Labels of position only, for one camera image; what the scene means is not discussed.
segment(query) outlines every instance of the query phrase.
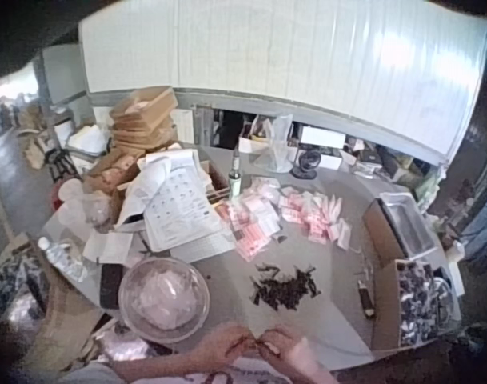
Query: metal tray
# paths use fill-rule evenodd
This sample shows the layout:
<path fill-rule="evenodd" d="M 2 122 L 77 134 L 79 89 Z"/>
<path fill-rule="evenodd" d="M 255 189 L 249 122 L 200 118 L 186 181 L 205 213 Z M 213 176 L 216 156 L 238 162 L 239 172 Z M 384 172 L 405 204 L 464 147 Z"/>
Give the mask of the metal tray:
<path fill-rule="evenodd" d="M 411 194 L 380 194 L 382 208 L 409 259 L 424 256 L 435 241 Z"/>

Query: clear bowl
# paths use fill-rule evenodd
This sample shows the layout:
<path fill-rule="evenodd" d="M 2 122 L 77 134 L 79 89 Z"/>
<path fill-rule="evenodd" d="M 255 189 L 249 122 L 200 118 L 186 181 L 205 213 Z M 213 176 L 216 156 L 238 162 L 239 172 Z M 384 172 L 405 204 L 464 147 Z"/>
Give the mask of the clear bowl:
<path fill-rule="evenodd" d="M 138 312 L 142 280 L 151 273 L 173 271 L 191 283 L 197 304 L 195 315 L 187 323 L 173 330 L 163 330 Z M 118 291 L 119 308 L 126 325 L 142 338 L 161 344 L 180 342 L 197 331 L 210 309 L 210 292 L 206 280 L 190 264 L 174 258 L 150 258 L 139 262 L 124 276 Z"/>

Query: hand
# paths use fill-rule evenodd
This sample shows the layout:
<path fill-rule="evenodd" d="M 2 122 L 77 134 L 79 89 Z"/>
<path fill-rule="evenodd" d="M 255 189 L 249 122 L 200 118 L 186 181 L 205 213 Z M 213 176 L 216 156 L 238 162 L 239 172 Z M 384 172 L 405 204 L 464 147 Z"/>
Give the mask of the hand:
<path fill-rule="evenodd" d="M 212 372 L 231 365 L 247 350 L 255 348 L 250 330 L 235 323 L 226 323 L 206 335 L 190 352 L 199 372 Z"/>
<path fill-rule="evenodd" d="M 264 360 L 294 382 L 317 381 L 320 365 L 307 338 L 289 327 L 275 326 L 267 330 L 257 340 L 257 348 Z"/>

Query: gray table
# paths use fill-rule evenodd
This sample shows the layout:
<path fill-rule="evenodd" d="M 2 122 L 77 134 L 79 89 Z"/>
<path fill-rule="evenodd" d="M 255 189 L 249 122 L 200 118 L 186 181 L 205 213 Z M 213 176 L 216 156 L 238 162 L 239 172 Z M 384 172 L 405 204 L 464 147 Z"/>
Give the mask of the gray table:
<path fill-rule="evenodd" d="M 203 148 L 200 152 L 201 158 L 210 159 L 221 174 L 229 173 L 231 151 Z M 261 175 L 277 178 L 282 186 L 343 197 L 341 216 L 353 226 L 350 247 L 361 250 L 375 270 L 379 268 L 362 215 L 381 192 L 403 191 L 403 188 L 343 171 L 324 169 L 318 170 L 315 180 L 302 181 L 289 174 L 269 174 L 253 166 L 252 161 L 252 155 L 242 155 L 243 187 L 249 186 L 252 175 Z M 369 348 L 373 322 L 365 319 L 357 290 L 357 280 L 365 279 L 361 254 L 353 250 L 346 252 L 330 243 L 320 245 L 310 242 L 298 225 L 284 223 L 284 227 L 287 240 L 281 245 L 270 243 L 251 263 L 235 251 L 194 263 L 210 288 L 210 313 L 206 324 L 195 335 L 170 347 L 178 351 L 189 350 L 217 324 L 232 320 L 247 325 L 256 335 L 276 323 L 296 327 L 309 337 L 320 362 L 330 370 L 359 366 L 393 354 L 393 351 L 373 352 Z M 441 247 L 427 259 L 434 268 L 442 266 L 448 269 Z M 250 276 L 258 276 L 255 266 L 263 262 L 277 265 L 290 273 L 294 272 L 295 266 L 300 269 L 315 266 L 313 278 L 322 294 L 314 299 L 303 298 L 298 311 L 280 309 L 276 312 L 264 303 L 255 306 L 250 300 L 253 294 Z M 99 268 L 91 265 L 87 281 L 82 284 L 72 282 L 97 306 L 99 274 Z M 373 279 L 368 282 L 368 287 L 373 291 Z M 110 311 L 110 314 L 118 317 L 117 311 Z M 454 319 L 461 320 L 457 301 Z"/>

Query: lighter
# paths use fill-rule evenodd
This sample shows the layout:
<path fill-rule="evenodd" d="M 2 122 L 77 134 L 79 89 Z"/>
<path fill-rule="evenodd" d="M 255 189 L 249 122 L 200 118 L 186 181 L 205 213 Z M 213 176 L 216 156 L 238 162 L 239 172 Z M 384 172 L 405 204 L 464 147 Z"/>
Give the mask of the lighter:
<path fill-rule="evenodd" d="M 375 310 L 371 296 L 369 295 L 368 287 L 359 280 L 358 281 L 358 294 L 361 297 L 362 309 L 366 318 L 374 318 Z"/>

